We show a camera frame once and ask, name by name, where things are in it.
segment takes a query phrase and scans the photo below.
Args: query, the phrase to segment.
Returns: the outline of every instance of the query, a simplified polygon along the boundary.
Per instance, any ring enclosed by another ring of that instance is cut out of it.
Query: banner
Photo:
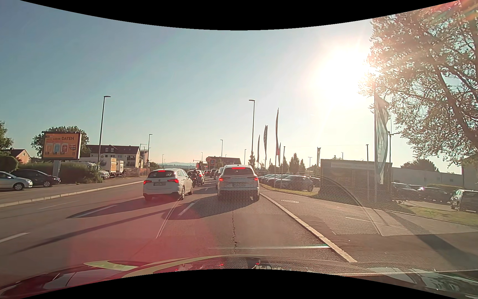
[[[374,127],[375,127],[375,180],[379,184],[383,184],[385,164],[388,154],[388,102],[374,95]]]
[[[320,163],[320,147],[316,148],[316,167],[318,167]]]
[[[265,145],[265,162],[267,160],[267,133],[269,126],[265,125],[265,132],[263,133],[263,144]]]
[[[280,149],[282,147],[280,144],[280,147],[278,148],[278,117],[279,117],[279,109],[278,109],[278,113],[276,114],[276,156],[279,156]]]
[[[258,163],[259,163],[259,139],[260,139],[260,138],[261,138],[261,135],[259,135],[259,137],[258,137],[258,160],[256,161],[256,162],[258,162]]]

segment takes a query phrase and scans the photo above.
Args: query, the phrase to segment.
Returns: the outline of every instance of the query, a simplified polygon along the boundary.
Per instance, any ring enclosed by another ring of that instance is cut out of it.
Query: curb
[[[130,183],[127,183],[127,184],[114,185],[114,186],[108,186],[108,187],[101,187],[101,188],[83,190],[83,191],[78,191],[78,192],[56,194],[56,195],[51,195],[51,196],[39,197],[39,198],[37,198],[37,199],[32,199],[32,200],[19,200],[19,201],[16,201],[16,202],[2,203],[2,204],[0,204],[0,208],[1,208],[1,207],[10,207],[10,206],[19,205],[19,204],[41,202],[41,201],[44,201],[44,200],[53,200],[53,199],[58,199],[58,198],[60,198],[60,197],[66,197],[66,196],[77,195],[77,194],[83,194],[83,193],[89,193],[89,192],[94,192],[94,191],[101,191],[101,190],[106,190],[106,189],[111,189],[111,188],[116,188],[116,187],[123,187],[123,186],[128,186],[128,185],[134,185],[134,184],[138,184],[138,183],[141,183],[141,182],[143,182],[143,181],[130,182]]]
[[[323,234],[319,233],[316,229],[312,228],[307,224],[305,221],[300,219],[298,216],[295,214],[292,214],[288,209],[284,208],[282,205],[277,203],[275,200],[271,199],[265,194],[260,193],[259,195],[263,196],[264,198],[268,199],[271,201],[273,204],[275,204],[277,207],[282,209],[287,215],[289,215],[291,218],[293,218],[296,222],[298,222],[302,227],[304,227],[306,230],[308,230],[310,233],[314,234],[315,237],[317,237],[319,240],[321,240],[324,244],[328,245],[331,249],[333,249],[338,255],[342,256],[346,261],[349,261],[350,263],[355,263],[357,262],[351,255],[347,254],[344,250],[342,250],[339,246],[337,246],[335,243],[333,243],[331,240],[326,238]]]

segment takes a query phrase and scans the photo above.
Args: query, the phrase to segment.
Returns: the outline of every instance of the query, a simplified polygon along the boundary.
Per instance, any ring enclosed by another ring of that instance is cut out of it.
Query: white car
[[[156,169],[143,181],[145,200],[158,196],[172,196],[176,200],[183,200],[186,193],[193,194],[193,181],[180,168]]]
[[[31,187],[32,180],[19,178],[8,172],[0,171],[0,189],[14,189],[19,191]]]
[[[217,185],[217,199],[224,200],[235,195],[259,200],[259,180],[251,166],[224,166]]]

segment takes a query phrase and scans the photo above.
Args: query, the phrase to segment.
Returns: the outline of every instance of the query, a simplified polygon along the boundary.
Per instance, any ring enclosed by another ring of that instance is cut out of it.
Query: billboard
[[[81,133],[46,132],[43,142],[43,160],[78,160]]]

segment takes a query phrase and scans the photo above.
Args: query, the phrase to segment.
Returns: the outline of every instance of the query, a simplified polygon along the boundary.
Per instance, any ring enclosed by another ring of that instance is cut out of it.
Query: road
[[[269,254],[348,263],[282,205],[359,262],[478,269],[478,229],[262,190],[216,199],[212,179],[185,200],[146,202],[140,184],[0,208],[0,285],[83,262]]]

